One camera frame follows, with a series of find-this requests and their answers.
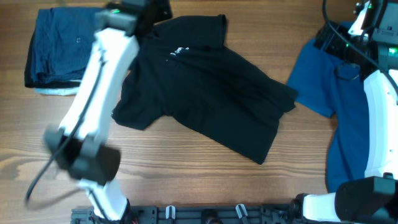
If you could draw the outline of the black polo shirt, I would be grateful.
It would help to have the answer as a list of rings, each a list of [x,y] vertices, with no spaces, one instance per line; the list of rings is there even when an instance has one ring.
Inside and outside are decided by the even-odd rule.
[[[143,130],[161,116],[262,164],[297,92],[224,44],[227,19],[181,16],[139,37],[113,119]]]

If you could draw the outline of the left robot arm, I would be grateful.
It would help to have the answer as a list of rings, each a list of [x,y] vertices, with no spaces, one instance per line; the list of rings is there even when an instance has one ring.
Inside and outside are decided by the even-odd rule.
[[[73,103],[56,130],[45,131],[50,162],[78,181],[91,203],[90,220],[133,223],[116,174],[118,149],[106,145],[111,113],[124,77],[139,52],[137,36],[172,18],[165,0],[110,2],[96,13],[90,59]]]

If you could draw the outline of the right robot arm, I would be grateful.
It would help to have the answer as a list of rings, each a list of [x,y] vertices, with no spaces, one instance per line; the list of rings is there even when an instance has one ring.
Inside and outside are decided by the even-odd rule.
[[[397,2],[362,1],[354,13],[352,24],[326,20],[288,81],[299,103],[338,120],[328,193],[298,195],[292,219],[397,222]]]

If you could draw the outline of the blue polo shirt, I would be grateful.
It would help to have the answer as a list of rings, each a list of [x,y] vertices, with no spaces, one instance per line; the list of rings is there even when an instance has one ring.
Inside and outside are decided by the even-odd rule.
[[[369,156],[369,111],[358,68],[320,50],[310,39],[302,48],[288,79],[296,101],[331,118],[337,127],[328,150],[326,187],[364,178]]]

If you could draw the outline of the folded light denim garment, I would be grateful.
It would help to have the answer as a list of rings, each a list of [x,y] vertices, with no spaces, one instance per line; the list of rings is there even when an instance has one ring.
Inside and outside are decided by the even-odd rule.
[[[41,95],[70,96],[76,95],[79,88],[35,88],[34,91]]]

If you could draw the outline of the folded dark blue shorts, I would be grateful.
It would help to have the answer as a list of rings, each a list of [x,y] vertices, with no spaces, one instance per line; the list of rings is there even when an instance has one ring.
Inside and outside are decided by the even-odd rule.
[[[35,83],[83,77],[95,41],[98,7],[40,9],[35,23],[32,71]]]

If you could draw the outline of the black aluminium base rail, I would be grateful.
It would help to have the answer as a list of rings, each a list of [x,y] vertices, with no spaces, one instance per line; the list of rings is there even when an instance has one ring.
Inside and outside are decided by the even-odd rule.
[[[217,206],[217,207],[168,207],[132,206],[132,223],[141,224],[192,224],[202,223],[205,215],[216,214],[223,223],[303,223],[302,220],[288,217],[287,204],[262,206]]]

